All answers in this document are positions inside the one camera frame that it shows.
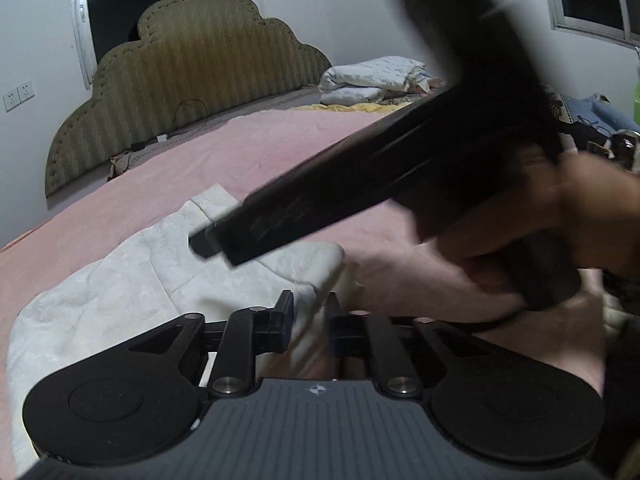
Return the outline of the person right hand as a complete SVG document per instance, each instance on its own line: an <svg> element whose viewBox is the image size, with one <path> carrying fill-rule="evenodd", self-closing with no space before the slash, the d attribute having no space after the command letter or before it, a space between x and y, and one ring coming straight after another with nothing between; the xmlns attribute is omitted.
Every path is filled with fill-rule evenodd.
<svg viewBox="0 0 640 480"><path fill-rule="evenodd" d="M533 234L559 235L577 269L614 276L622 292L639 276L639 179L588 153L558 166L529 150L503 195L450 221L447 191L419 174L394 200L413 216L419 248L374 255L360 272L361 304L390 315L478 321L518 307L496 253Z"/></svg>

